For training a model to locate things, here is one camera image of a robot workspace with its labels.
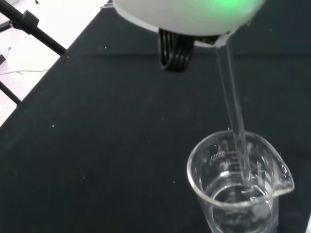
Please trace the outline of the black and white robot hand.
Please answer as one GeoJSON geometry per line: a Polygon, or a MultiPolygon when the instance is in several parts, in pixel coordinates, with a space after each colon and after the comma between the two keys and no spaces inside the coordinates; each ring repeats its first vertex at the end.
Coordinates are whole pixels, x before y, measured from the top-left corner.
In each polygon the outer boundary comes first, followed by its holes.
{"type": "Polygon", "coordinates": [[[264,6],[263,0],[115,0],[125,20],[158,34],[161,68],[183,72],[194,47],[220,48],[264,6]]]}

